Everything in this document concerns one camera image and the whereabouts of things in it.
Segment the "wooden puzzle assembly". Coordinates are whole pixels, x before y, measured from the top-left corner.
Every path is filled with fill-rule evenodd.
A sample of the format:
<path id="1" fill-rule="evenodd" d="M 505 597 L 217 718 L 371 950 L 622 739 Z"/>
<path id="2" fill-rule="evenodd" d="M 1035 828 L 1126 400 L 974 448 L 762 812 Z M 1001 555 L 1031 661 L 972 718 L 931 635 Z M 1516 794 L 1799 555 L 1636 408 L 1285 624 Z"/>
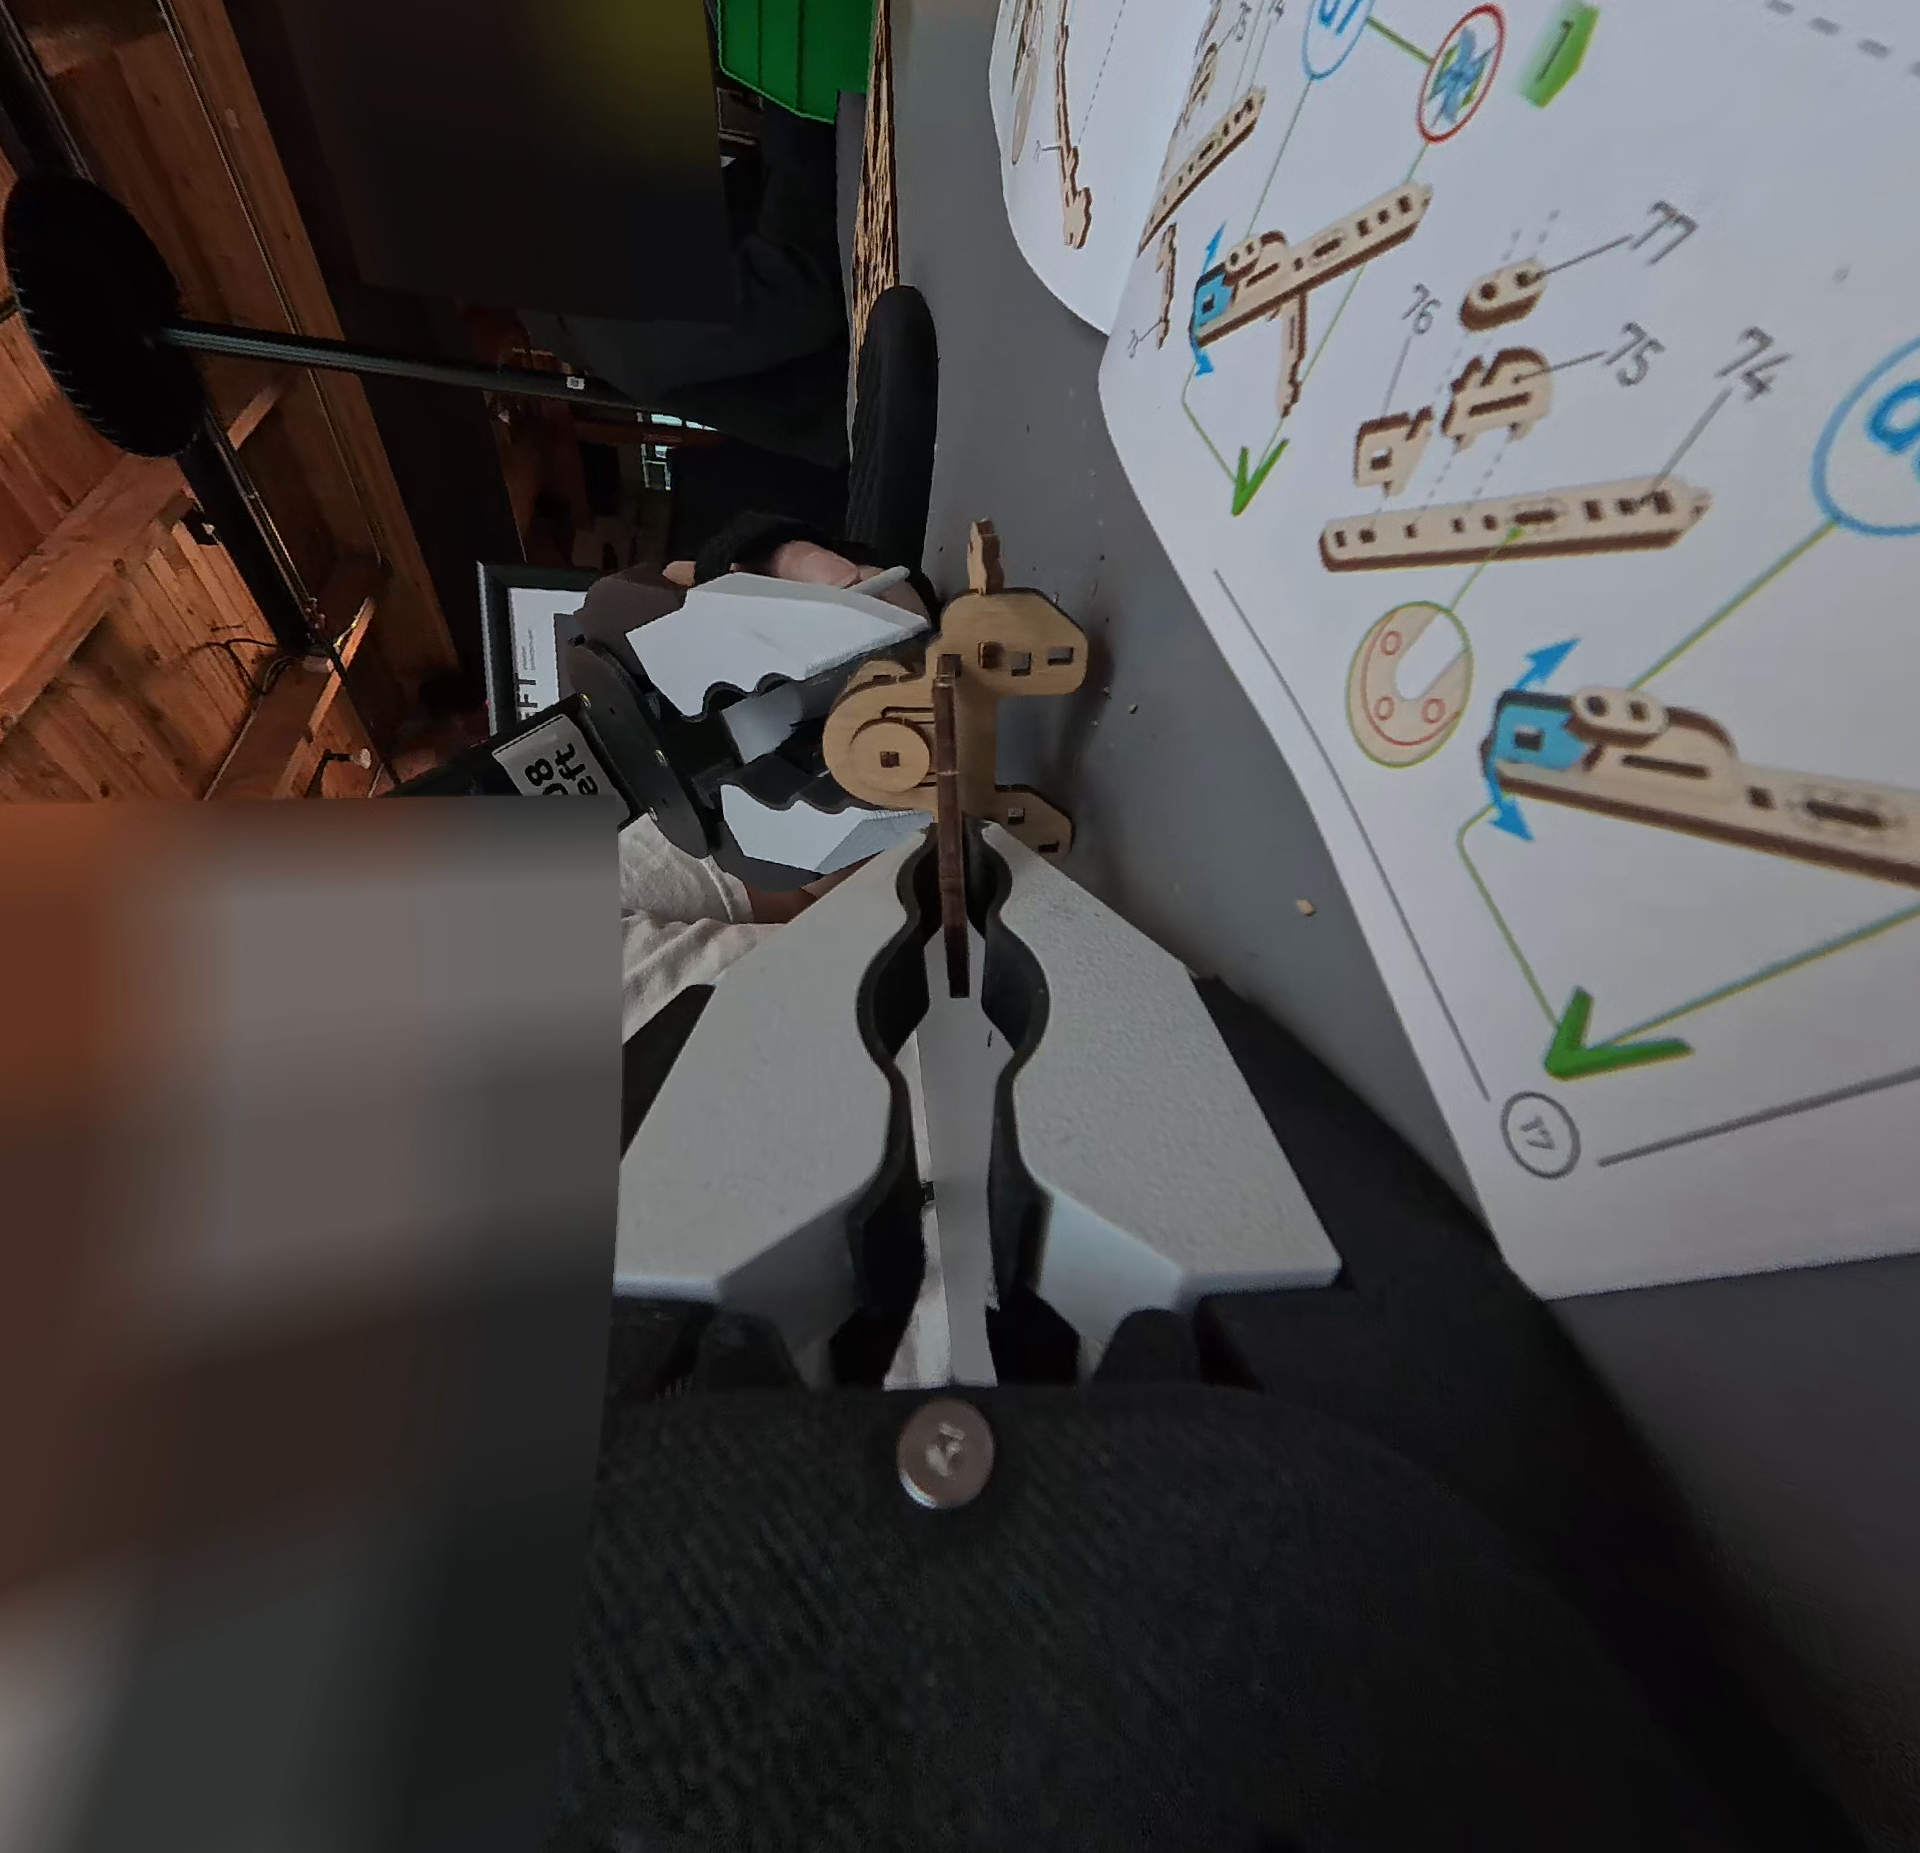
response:
<path id="1" fill-rule="evenodd" d="M 971 583 L 943 611 L 914 663 L 864 663 L 825 726 L 833 781 L 857 801 L 934 812 L 941 801 L 941 741 L 934 690 L 952 682 L 958 810 L 997 822 L 1031 850 L 1065 857 L 1074 826 L 1036 791 L 997 779 L 997 717 L 1006 699 L 1076 690 L 1089 676 L 1087 633 L 1047 594 L 1008 589 L 1001 542 L 988 520 L 972 523 Z"/>

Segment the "green plastic bin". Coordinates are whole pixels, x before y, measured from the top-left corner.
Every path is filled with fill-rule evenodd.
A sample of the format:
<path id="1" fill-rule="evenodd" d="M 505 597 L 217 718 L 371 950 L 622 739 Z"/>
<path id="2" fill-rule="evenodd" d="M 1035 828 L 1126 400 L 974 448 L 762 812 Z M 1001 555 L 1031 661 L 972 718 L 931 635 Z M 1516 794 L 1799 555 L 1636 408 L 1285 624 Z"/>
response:
<path id="1" fill-rule="evenodd" d="M 717 0 L 723 69 L 769 102 L 834 121 L 869 86 L 877 0 Z"/>

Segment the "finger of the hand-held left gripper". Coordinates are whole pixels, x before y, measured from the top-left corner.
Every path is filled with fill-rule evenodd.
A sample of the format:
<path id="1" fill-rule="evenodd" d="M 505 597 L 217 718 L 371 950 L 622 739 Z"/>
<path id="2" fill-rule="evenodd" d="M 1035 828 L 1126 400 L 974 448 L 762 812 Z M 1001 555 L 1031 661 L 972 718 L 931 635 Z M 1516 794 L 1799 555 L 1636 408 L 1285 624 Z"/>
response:
<path id="1" fill-rule="evenodd" d="M 717 774 L 715 865 L 759 888 L 798 888 L 886 853 L 932 822 L 926 810 L 877 808 L 826 767 L 821 742 L 783 742 L 754 759 L 732 752 Z"/>
<path id="2" fill-rule="evenodd" d="M 727 574 L 631 630 L 625 676 L 693 720 L 769 688 L 822 680 L 931 628 L 886 593 Z"/>

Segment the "puzzle instruction booklet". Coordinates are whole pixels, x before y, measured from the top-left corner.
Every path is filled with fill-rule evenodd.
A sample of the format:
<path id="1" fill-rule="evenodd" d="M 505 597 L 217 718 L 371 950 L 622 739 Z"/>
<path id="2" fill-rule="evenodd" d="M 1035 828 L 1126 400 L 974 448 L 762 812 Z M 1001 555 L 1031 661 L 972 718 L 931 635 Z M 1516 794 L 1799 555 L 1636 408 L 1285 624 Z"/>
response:
<path id="1" fill-rule="evenodd" d="M 1542 1294 L 1916 1248 L 1918 0 L 1001 0 L 1031 267 Z"/>

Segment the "grey desk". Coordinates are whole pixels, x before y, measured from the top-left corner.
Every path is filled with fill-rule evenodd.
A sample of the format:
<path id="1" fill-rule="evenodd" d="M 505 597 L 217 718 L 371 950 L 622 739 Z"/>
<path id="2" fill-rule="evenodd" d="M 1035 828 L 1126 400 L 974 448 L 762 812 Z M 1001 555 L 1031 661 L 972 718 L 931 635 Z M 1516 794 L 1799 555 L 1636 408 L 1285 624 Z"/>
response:
<path id="1" fill-rule="evenodd" d="M 1109 337 L 1019 245 L 998 10 L 890 0 L 903 264 L 948 367 L 934 567 L 958 574 L 971 516 L 993 510 L 1011 569 L 1089 623 L 1089 701 L 1021 730 L 1078 814 L 1078 875 L 1306 1040 L 1515 1268 L 1317 817 L 1121 466 Z M 1871 1848 L 1916 1849 L 1916 1248 L 1542 1296 L 1691 1499 L 1782 1726 Z"/>

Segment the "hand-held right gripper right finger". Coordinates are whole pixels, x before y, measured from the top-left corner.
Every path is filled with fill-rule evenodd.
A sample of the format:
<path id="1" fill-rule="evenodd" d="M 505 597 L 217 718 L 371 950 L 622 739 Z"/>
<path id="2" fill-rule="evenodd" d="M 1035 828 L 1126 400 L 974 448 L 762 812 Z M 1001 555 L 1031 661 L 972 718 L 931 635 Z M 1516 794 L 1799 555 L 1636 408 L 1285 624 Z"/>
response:
<path id="1" fill-rule="evenodd" d="M 974 849 L 981 1003 L 1011 1052 L 998 1289 L 1058 1315 L 1093 1371 L 1134 1313 L 1331 1286 L 1339 1251 L 1188 969 L 1014 835 Z"/>

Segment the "wooden puzzle piece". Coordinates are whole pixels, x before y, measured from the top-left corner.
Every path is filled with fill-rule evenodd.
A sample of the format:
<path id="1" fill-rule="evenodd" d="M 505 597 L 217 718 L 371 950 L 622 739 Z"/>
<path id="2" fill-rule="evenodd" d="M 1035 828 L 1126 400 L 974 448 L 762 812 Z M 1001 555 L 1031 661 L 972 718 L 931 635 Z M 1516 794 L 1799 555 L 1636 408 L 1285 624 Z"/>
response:
<path id="1" fill-rule="evenodd" d="M 948 996 L 964 1001 L 972 986 L 968 912 L 968 840 L 964 817 L 962 755 L 958 742 L 960 655 L 944 653 L 932 663 L 928 682 L 932 730 L 932 785 L 937 832 L 938 919 Z"/>

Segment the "laser-cut plywood sheet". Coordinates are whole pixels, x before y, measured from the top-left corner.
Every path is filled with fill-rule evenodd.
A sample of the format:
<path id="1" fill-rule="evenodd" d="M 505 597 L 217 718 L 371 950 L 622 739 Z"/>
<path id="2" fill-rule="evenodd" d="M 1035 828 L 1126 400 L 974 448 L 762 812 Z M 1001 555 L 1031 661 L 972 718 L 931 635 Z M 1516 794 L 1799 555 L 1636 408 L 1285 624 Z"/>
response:
<path id="1" fill-rule="evenodd" d="M 877 0 L 852 229 L 848 319 L 858 356 L 879 299 L 900 282 L 893 0 Z"/>

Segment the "person's left forearm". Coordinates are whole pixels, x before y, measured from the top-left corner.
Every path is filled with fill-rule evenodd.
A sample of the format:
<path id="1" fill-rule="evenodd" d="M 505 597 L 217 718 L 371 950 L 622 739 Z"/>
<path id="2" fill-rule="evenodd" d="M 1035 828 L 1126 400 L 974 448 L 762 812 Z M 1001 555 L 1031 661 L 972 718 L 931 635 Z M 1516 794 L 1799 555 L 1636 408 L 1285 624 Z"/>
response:
<path id="1" fill-rule="evenodd" d="M 781 929 L 757 920 L 751 890 L 711 858 L 672 845 L 653 817 L 618 835 L 618 876 L 625 1040 Z"/>

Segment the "black pole with round disc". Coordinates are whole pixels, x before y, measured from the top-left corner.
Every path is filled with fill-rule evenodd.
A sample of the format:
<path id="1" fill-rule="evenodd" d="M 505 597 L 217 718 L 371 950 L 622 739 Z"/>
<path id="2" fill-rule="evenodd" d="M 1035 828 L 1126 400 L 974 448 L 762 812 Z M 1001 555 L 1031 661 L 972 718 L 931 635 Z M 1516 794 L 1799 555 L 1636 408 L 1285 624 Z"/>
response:
<path id="1" fill-rule="evenodd" d="M 177 276 L 135 214 L 78 177 L 24 174 L 13 184 L 4 261 L 16 315 L 44 368 L 78 414 L 131 455 L 179 456 L 202 434 L 210 403 L 199 355 L 557 400 L 661 446 L 717 439 L 715 428 L 642 408 L 589 374 L 191 321 Z"/>

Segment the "person's left hand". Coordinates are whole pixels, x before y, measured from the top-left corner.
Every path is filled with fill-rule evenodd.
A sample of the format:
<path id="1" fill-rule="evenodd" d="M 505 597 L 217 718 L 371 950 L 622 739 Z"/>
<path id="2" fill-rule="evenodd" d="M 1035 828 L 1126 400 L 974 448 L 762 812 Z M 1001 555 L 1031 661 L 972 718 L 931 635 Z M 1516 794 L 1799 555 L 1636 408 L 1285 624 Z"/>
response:
<path id="1" fill-rule="evenodd" d="M 789 541 L 775 546 L 764 556 L 762 572 L 791 584 L 833 590 L 869 589 L 873 583 L 881 583 L 883 587 L 899 584 L 900 593 L 895 600 L 911 607 L 908 600 L 913 598 L 913 594 L 904 593 L 903 584 L 908 579 L 907 569 L 858 564 L 845 552 L 813 541 Z"/>

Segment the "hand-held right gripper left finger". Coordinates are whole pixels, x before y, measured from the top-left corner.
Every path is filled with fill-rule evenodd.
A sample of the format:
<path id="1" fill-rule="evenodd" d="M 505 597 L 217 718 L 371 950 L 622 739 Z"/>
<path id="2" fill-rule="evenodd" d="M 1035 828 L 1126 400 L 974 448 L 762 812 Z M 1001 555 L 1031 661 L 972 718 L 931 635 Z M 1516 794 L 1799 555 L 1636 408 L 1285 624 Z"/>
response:
<path id="1" fill-rule="evenodd" d="M 615 1292 L 769 1320 L 879 1383 L 925 1281 L 900 1048 L 925 1015 L 925 840 L 871 858 L 684 1015 L 618 1168 Z"/>

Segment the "black framed white sign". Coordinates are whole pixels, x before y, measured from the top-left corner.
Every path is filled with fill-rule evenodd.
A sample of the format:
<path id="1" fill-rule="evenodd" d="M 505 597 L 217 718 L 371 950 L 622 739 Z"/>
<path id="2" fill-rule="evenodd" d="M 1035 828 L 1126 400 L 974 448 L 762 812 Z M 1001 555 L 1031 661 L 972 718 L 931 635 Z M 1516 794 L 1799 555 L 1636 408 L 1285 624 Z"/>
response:
<path id="1" fill-rule="evenodd" d="M 493 737 L 518 730 L 566 694 L 565 640 L 599 572 L 479 563 L 487 705 Z"/>

